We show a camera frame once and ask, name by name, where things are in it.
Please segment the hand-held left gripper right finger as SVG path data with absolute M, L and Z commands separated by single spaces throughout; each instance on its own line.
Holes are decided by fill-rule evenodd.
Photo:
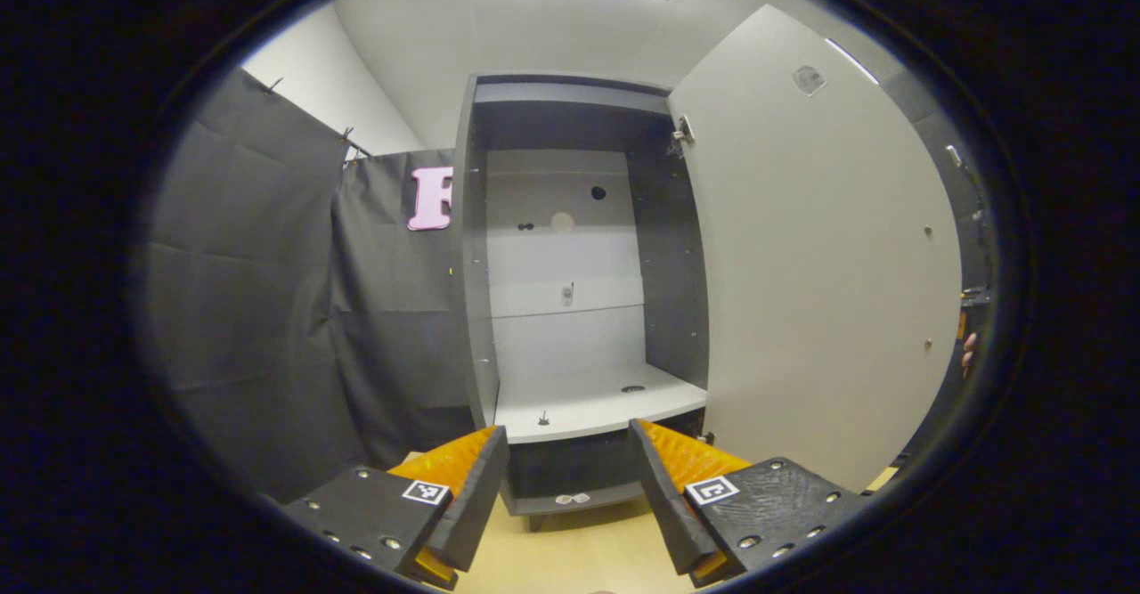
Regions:
M 698 589 L 780 578 L 868 505 L 793 459 L 740 459 L 648 420 L 628 441 L 673 569 Z

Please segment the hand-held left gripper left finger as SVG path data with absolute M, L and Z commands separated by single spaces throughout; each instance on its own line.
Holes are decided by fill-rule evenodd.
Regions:
M 506 472 L 508 432 L 492 425 L 396 467 L 348 467 L 282 513 L 358 565 L 455 589 Z

